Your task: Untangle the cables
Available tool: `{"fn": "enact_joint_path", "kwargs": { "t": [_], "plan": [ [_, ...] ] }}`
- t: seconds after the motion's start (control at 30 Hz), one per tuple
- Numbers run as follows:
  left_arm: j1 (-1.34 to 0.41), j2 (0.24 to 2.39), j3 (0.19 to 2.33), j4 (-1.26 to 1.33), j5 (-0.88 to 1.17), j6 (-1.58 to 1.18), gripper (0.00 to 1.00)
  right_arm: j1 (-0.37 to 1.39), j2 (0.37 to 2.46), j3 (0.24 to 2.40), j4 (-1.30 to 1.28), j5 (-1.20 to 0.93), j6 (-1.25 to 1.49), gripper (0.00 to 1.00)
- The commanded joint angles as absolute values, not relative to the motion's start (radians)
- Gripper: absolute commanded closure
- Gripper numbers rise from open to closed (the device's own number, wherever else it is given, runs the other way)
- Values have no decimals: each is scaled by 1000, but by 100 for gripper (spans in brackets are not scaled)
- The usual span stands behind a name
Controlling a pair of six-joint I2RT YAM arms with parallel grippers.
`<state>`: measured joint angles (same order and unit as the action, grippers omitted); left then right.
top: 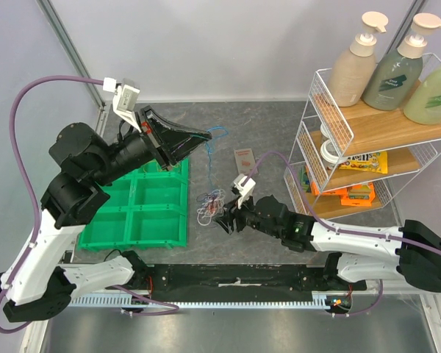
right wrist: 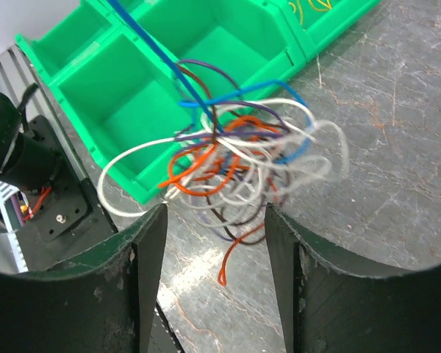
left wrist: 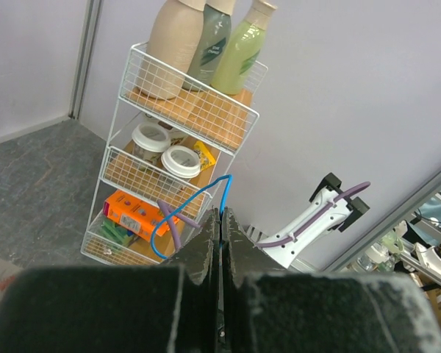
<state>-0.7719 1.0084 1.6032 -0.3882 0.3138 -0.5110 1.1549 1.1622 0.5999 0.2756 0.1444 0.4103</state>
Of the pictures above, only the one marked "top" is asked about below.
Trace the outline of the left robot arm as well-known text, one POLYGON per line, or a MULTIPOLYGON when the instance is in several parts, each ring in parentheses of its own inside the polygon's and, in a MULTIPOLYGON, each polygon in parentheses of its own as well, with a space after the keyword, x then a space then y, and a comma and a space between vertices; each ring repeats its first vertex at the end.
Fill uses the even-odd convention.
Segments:
POLYGON ((211 139, 210 132, 170 122, 151 107, 137 111, 135 124, 111 144, 87 124, 66 126, 49 150, 60 172, 43 194, 37 223, 15 262, 0 273, 0 313, 15 330, 55 317, 85 294, 144 286, 148 268, 134 251, 82 270, 59 262, 109 200, 106 186, 151 161, 168 171, 211 139))

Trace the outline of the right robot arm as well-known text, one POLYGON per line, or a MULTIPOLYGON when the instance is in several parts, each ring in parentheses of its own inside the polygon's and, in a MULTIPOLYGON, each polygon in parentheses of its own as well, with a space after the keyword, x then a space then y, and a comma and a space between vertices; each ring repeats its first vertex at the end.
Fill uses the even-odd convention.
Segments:
POLYGON ((288 210, 274 196, 224 205, 214 221, 227 233, 250 227, 294 252, 326 252, 323 284, 330 289, 362 280, 404 280, 441 293, 441 237, 419 221, 370 228, 326 222, 288 210))

